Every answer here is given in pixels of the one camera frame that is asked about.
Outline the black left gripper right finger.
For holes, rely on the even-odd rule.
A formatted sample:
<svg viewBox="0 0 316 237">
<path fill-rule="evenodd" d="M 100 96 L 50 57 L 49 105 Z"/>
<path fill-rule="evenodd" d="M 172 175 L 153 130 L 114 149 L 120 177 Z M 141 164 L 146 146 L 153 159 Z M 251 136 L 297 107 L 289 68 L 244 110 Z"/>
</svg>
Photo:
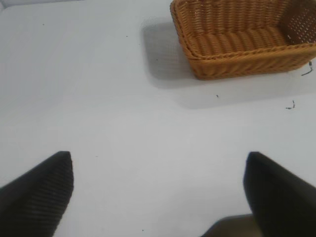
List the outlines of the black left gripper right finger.
<svg viewBox="0 0 316 237">
<path fill-rule="evenodd" d="M 260 152 L 250 152 L 245 195 L 265 237 L 314 237 L 316 189 Z"/>
</svg>

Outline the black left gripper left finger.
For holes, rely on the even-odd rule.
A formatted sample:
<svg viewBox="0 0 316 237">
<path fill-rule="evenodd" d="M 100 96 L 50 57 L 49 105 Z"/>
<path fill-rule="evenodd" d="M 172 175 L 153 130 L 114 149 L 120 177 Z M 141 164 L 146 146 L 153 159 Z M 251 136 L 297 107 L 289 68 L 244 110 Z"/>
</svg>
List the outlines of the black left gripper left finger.
<svg viewBox="0 0 316 237">
<path fill-rule="evenodd" d="M 0 189 L 2 237 L 51 237 L 74 190 L 71 153 L 59 151 Z"/>
</svg>

